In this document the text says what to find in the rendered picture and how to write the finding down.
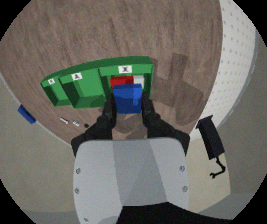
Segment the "green rack of bins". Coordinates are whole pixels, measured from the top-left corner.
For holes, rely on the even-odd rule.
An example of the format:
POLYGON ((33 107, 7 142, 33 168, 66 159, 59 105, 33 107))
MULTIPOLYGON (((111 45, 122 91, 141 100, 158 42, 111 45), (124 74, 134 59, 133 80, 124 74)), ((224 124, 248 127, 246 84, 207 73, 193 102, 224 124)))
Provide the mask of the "green rack of bins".
POLYGON ((147 91, 150 99, 153 67, 148 56, 107 58, 57 71, 46 76, 40 85, 54 107, 98 108, 104 107, 109 93, 113 93, 111 77, 143 75, 142 91, 147 91))

